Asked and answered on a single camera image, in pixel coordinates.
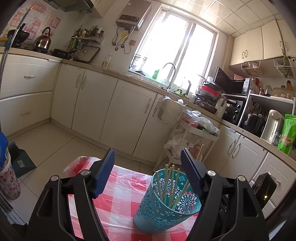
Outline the range hood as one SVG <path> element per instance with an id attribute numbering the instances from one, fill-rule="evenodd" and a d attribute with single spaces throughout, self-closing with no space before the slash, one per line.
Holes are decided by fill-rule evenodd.
<path id="1" fill-rule="evenodd" d="M 89 0 L 44 0 L 55 9 L 64 12 L 77 11 L 79 13 L 91 13 L 94 4 Z"/>

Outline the wall spice rack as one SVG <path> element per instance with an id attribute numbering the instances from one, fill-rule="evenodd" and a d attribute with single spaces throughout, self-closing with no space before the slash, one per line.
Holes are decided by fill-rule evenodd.
<path id="1" fill-rule="evenodd" d="M 70 60 L 77 61 L 79 51 L 86 45 L 100 47 L 104 39 L 104 30 L 97 25 L 92 26 L 90 29 L 83 28 L 81 25 L 75 31 L 69 44 L 67 45 L 68 57 Z"/>

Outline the chrome sink faucet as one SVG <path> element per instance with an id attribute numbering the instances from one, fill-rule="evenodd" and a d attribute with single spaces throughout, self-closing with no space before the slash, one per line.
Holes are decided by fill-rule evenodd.
<path id="1" fill-rule="evenodd" d="M 167 84 L 166 87 L 166 91 L 169 91 L 171 88 L 171 85 L 173 84 L 174 80 L 175 80 L 175 75 L 176 75 L 176 66 L 174 63 L 172 62 L 168 62 L 163 66 L 163 69 L 168 66 L 171 65 L 172 70 L 169 72 L 168 76 L 165 79 L 165 84 Z"/>

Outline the white thermos pot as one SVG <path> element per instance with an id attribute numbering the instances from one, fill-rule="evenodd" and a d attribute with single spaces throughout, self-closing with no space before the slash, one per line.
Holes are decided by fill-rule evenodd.
<path id="1" fill-rule="evenodd" d="M 272 144 L 276 133 L 281 134 L 284 117 L 276 110 L 271 109 L 260 138 Z"/>

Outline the white rolling kitchen cart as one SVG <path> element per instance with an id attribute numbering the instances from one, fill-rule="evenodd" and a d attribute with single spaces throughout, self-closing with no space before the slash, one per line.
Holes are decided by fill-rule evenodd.
<path id="1" fill-rule="evenodd" d="M 220 130 L 209 117 L 198 110 L 186 109 L 175 124 L 163 151 L 154 166 L 158 170 L 161 162 L 168 159 L 168 165 L 181 165 L 181 150 L 187 148 L 196 160 L 201 144 L 209 143 L 209 148 L 219 139 Z M 207 156 L 206 147 L 202 151 L 203 160 Z"/>

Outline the white hanging trash bag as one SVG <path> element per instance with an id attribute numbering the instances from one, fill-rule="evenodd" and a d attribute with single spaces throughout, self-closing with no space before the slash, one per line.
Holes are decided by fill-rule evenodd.
<path id="1" fill-rule="evenodd" d="M 158 118 L 168 126 L 174 126 L 185 111 L 186 106 L 182 99 L 172 100 L 165 96 L 161 100 Z"/>

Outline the wall gas water heater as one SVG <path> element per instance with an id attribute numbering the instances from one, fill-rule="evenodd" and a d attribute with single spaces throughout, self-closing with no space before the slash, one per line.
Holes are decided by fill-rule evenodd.
<path id="1" fill-rule="evenodd" d="M 130 0 L 115 21 L 118 27 L 132 28 L 138 31 L 148 15 L 152 3 L 148 1 Z"/>

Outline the black microwave oven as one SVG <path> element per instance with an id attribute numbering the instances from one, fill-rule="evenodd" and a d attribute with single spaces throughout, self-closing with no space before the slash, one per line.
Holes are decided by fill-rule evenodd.
<path id="1" fill-rule="evenodd" d="M 220 87 L 226 94 L 247 96 L 250 90 L 251 79 L 230 79 L 220 67 L 217 67 L 213 83 Z"/>

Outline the green snack bag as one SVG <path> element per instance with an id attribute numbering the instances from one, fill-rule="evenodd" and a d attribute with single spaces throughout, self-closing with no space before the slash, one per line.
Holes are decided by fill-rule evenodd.
<path id="1" fill-rule="evenodd" d="M 280 141 L 277 148 L 288 155 L 292 149 L 296 136 L 296 119 L 295 115 L 285 114 L 285 122 L 283 124 Z"/>

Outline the teal perforated utensil holder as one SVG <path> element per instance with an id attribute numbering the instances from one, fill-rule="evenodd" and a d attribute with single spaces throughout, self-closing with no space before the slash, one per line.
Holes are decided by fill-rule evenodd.
<path id="1" fill-rule="evenodd" d="M 133 217 L 135 226 L 147 234 L 156 234 L 168 230 L 197 214 L 201 209 L 201 201 L 198 195 L 193 192 L 191 186 L 184 193 L 176 208 L 172 209 L 171 207 L 184 186 L 190 183 L 186 174 L 180 171 L 174 201 L 170 205 L 170 197 L 173 190 L 171 182 L 175 183 L 177 170 L 160 169 L 158 172 L 163 200 L 161 201 L 159 198 L 156 173 L 154 173 L 149 187 Z"/>

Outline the chopstick in holder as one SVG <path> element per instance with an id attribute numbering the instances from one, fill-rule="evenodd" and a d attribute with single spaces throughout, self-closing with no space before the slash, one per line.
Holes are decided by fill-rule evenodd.
<path id="1" fill-rule="evenodd" d="M 160 183 L 159 172 L 158 171 L 156 171 L 156 180 L 157 180 L 157 185 L 158 185 L 159 198 L 162 201 L 163 200 L 163 195 L 162 195 L 162 189 L 161 189 L 161 183 Z"/>
<path id="2" fill-rule="evenodd" d="M 173 181 L 171 182 L 171 187 L 173 188 L 172 192 L 171 192 L 171 197 L 170 197 L 170 205 L 173 203 L 174 201 L 174 195 L 175 195 L 175 191 L 176 191 L 176 187 L 178 184 L 178 179 L 179 179 L 179 173 L 180 173 L 180 169 L 177 169 L 177 174 L 176 174 L 176 179 L 175 179 L 175 183 L 173 183 Z"/>
<path id="3" fill-rule="evenodd" d="M 172 209 L 175 209 L 177 204 L 179 203 L 179 201 L 181 200 L 182 196 L 184 195 L 184 193 L 190 188 L 190 184 L 186 184 L 183 188 L 183 190 L 181 191 L 180 195 L 177 197 L 177 199 L 175 200 L 173 206 L 171 207 Z"/>

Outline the steel kettle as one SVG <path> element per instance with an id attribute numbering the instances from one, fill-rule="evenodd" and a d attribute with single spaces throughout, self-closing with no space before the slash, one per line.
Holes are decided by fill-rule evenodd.
<path id="1" fill-rule="evenodd" d="M 34 49 L 43 50 L 44 52 L 48 51 L 51 45 L 51 28 L 46 27 L 44 28 L 42 34 L 37 37 L 34 45 Z"/>

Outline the stacked pots and pans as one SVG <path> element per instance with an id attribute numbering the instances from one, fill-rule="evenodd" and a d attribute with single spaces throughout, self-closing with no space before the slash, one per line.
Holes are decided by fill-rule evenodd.
<path id="1" fill-rule="evenodd" d="M 227 97 L 223 94 L 224 90 L 218 85 L 204 82 L 198 87 L 194 104 L 221 118 L 227 106 Z"/>

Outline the green dish soap bottle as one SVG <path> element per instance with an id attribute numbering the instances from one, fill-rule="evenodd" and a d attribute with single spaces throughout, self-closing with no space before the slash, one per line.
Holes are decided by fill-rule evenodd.
<path id="1" fill-rule="evenodd" d="M 159 74 L 159 69 L 156 70 L 156 71 L 154 72 L 154 74 L 152 75 L 152 80 L 157 80 L 157 78 L 158 78 L 158 74 Z"/>

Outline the clear plastic bottle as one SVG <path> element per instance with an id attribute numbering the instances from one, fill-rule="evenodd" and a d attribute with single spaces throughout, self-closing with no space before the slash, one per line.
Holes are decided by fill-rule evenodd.
<path id="1" fill-rule="evenodd" d="M 109 67 L 109 65 L 110 65 L 110 62 L 111 62 L 111 57 L 112 57 L 112 55 L 111 55 L 111 53 L 109 53 L 109 54 L 106 56 L 105 60 L 102 62 L 102 66 L 101 66 L 101 68 L 103 68 L 103 69 L 108 69 L 108 67 Z"/>

